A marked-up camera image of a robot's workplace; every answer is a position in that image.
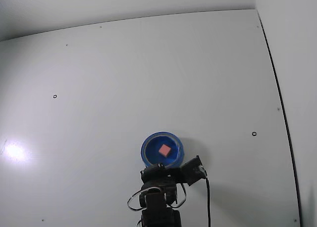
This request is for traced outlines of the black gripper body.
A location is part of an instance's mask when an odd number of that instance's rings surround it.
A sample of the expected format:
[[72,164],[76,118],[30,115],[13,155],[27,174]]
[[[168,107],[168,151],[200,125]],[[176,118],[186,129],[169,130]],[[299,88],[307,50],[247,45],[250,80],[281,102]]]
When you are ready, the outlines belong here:
[[155,175],[154,169],[153,172],[148,176],[141,176],[141,180],[143,182],[142,188],[146,187],[165,187],[165,186],[173,186],[177,183],[184,183],[184,175],[182,174],[180,168],[165,168],[164,175]]

